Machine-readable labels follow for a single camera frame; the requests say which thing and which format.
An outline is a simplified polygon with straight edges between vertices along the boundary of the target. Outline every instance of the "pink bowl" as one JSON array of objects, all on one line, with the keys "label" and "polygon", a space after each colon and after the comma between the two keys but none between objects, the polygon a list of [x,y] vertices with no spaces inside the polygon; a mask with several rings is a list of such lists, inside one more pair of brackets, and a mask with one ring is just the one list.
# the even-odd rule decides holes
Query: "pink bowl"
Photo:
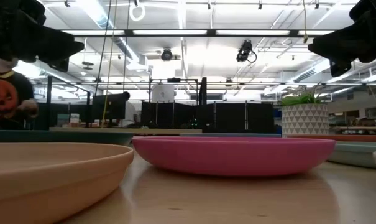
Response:
[{"label": "pink bowl", "polygon": [[296,174],[324,162],[336,142],[326,139],[137,137],[149,163],[193,174],[271,176]]}]

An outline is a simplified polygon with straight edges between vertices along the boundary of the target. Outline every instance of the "black t-shirt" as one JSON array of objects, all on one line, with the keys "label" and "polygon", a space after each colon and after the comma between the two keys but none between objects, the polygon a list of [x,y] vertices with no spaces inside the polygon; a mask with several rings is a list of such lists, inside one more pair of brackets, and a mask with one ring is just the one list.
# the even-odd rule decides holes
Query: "black t-shirt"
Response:
[{"label": "black t-shirt", "polygon": [[33,86],[24,75],[0,73],[0,130],[23,129],[25,115],[16,108],[33,97]]}]

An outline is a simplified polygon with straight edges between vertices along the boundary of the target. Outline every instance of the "desk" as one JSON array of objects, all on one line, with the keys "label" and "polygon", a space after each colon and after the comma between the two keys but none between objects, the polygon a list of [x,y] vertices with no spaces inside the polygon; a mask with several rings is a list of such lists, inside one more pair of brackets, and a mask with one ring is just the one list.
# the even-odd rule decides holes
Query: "desk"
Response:
[{"label": "desk", "polygon": [[358,126],[353,126],[353,127],[330,127],[330,129],[333,129],[335,131],[345,131],[345,130],[363,130],[363,131],[376,131],[376,127],[358,127]]},{"label": "desk", "polygon": [[219,178],[136,156],[121,187],[61,224],[376,224],[376,170],[324,163],[307,174]]},{"label": "desk", "polygon": [[87,132],[110,132],[110,133],[133,133],[133,134],[199,134],[199,129],[145,129],[145,128],[50,128],[50,131],[87,131]]}]

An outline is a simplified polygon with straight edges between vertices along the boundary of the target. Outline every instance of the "teal tray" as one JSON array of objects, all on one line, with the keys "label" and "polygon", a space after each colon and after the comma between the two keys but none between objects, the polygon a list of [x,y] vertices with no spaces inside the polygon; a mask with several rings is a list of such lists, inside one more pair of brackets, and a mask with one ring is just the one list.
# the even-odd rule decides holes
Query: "teal tray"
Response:
[{"label": "teal tray", "polygon": [[131,133],[78,131],[0,131],[0,142],[76,142],[128,146]]},{"label": "teal tray", "polygon": [[328,161],[376,169],[375,151],[376,142],[337,142]]}]

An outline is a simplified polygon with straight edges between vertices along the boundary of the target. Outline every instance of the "green plant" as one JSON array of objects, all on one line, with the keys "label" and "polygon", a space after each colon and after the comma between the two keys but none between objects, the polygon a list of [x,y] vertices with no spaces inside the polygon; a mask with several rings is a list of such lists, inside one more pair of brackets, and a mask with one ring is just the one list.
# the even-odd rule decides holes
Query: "green plant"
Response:
[{"label": "green plant", "polygon": [[282,99],[282,106],[292,106],[300,104],[321,103],[318,94],[316,96],[316,90],[319,84],[310,90],[306,86],[300,86],[300,89],[296,91],[296,96],[286,96]]}]

